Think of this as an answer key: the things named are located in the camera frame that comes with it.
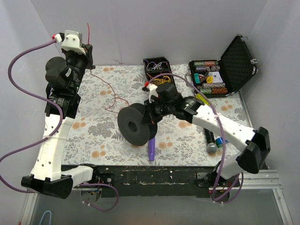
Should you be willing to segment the grey perforated cable spool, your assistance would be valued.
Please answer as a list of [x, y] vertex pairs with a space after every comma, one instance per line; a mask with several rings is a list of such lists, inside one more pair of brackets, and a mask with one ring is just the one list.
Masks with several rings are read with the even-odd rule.
[[157, 134], [157, 124], [142, 123], [144, 112], [144, 104], [133, 103], [122, 108], [118, 113], [117, 123], [122, 136], [135, 146], [145, 145]]

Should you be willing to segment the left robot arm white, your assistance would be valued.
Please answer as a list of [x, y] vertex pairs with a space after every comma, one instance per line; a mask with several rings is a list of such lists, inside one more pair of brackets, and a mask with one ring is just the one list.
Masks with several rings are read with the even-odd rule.
[[90, 44], [82, 45], [84, 53], [65, 50], [65, 57], [53, 57], [45, 65], [47, 104], [45, 129], [35, 165], [21, 186], [37, 193], [66, 199], [80, 183], [96, 187], [100, 176], [90, 166], [80, 165], [61, 170], [62, 154], [68, 133], [74, 123], [81, 97], [78, 94], [85, 71], [95, 68]]

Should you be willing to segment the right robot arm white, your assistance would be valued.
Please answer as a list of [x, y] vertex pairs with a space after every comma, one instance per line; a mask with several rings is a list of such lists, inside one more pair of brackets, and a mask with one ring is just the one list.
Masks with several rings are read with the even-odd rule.
[[257, 174], [270, 152], [269, 132], [263, 127], [254, 129], [243, 126], [223, 115], [215, 115], [212, 108], [199, 99], [183, 97], [171, 83], [156, 86], [147, 82], [148, 91], [144, 123], [158, 123], [164, 116], [174, 115], [179, 120], [205, 128], [223, 136], [240, 154], [221, 160], [214, 170], [204, 177], [206, 183], [225, 185], [232, 176], [244, 171]]

